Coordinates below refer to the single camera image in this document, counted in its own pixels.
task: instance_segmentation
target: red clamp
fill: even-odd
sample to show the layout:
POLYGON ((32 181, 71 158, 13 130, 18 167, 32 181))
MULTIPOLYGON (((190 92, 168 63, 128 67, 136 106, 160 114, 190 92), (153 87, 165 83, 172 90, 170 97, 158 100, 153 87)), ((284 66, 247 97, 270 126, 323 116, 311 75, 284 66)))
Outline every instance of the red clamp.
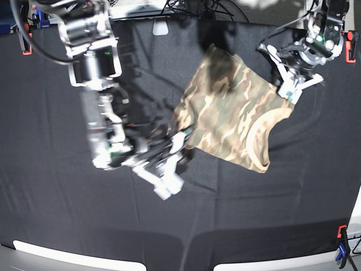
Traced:
POLYGON ((346 38, 346 62, 347 63, 355 63, 355 48, 356 42, 360 39, 359 32, 357 31, 348 31, 344 34, 346 38))
MULTIPOLYGON (((25 30, 27 32, 29 32, 29 24, 25 23, 24 26, 25 26, 25 30)), ((20 31, 18 32, 18 35, 19 35, 20 47, 21 47, 21 50, 23 52, 23 55, 31 55, 33 53, 33 49, 31 47, 31 45, 27 43, 27 41, 24 39, 24 37, 20 33, 20 31)))
POLYGON ((346 229, 347 228, 347 225, 341 225, 338 227, 338 233, 337 233, 337 238, 341 238, 342 234, 341 234, 341 230, 342 229, 346 229))

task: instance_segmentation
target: camouflage tank top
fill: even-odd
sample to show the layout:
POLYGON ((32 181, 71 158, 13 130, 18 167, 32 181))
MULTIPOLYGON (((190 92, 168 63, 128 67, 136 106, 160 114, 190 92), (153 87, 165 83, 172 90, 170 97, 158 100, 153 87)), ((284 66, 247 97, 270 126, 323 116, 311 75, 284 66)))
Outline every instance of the camouflage tank top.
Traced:
POLYGON ((174 111, 178 129, 196 127, 188 147, 265 173, 271 129, 293 104, 237 55, 211 45, 174 111))

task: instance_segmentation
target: table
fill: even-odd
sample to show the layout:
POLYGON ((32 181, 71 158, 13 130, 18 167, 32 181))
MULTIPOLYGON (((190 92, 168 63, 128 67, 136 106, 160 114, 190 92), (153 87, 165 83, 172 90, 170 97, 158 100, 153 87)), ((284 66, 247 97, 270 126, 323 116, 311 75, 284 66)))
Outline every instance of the table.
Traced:
MULTIPOLYGON (((225 21, 119 21, 119 52, 133 121, 172 116, 211 43, 239 54, 266 80, 272 65, 256 51, 272 29, 225 21)), ((274 37, 286 45, 298 30, 274 37)), ((34 38, 64 54, 57 30, 34 38)), ((66 67, 22 56, 18 37, 0 37, 0 243, 13 240, 88 256, 138 261, 149 271, 212 270, 336 249, 360 187, 361 51, 317 72, 326 86, 307 89, 288 120, 270 135, 266 174, 202 151, 183 170, 183 190, 162 201, 129 168, 91 164, 80 89, 66 67)))

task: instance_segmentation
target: black tablecloth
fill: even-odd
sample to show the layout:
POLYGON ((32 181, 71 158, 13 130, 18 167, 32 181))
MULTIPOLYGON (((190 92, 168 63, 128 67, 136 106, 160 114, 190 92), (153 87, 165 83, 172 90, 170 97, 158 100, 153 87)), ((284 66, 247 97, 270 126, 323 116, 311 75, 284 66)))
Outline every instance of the black tablecloth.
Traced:
MULTIPOLYGON (((122 21, 119 36, 134 121, 170 119, 211 43, 240 55, 267 80, 272 65, 256 51, 272 29, 220 21, 122 21)), ((289 44, 295 30, 274 37, 289 44)), ((56 29, 34 38, 53 54, 56 29)), ((248 171, 202 151, 183 170, 183 190, 162 201, 129 168, 95 169, 80 89, 66 67, 22 56, 17 35, 0 37, 0 243, 14 239, 83 255, 138 261, 149 271, 211 270, 219 263, 276 260, 336 249, 357 198, 361 53, 318 72, 325 86, 304 91, 270 135, 271 166, 248 171)))

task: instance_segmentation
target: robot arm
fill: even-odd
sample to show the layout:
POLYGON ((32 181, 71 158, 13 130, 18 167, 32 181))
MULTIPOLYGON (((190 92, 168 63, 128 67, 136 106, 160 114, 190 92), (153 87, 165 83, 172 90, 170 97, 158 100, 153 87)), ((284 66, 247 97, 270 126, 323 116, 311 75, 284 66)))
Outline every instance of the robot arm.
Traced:
POLYGON ((351 31, 351 34, 344 34, 344 18, 348 10, 349 0, 314 0, 310 11, 304 16, 307 19, 305 37, 279 51, 271 45, 260 44, 259 49, 270 55, 283 79, 278 91, 281 97, 296 104, 303 89, 322 82, 322 76, 314 74, 312 70, 338 57, 342 53, 345 38, 348 39, 346 61, 349 54, 352 58, 349 36, 354 45, 358 33, 351 31))
POLYGON ((130 101, 127 92, 114 81, 122 73, 104 0, 34 1, 43 12, 60 20, 59 36, 69 61, 69 77, 75 87, 83 87, 82 108, 87 123, 87 139, 93 165, 104 170, 131 167, 139 177, 154 185, 163 200, 180 192, 183 180, 175 173, 183 158, 192 129, 167 134, 167 126, 148 124, 139 129, 127 122, 130 101), (113 109, 121 101, 121 112, 113 109))

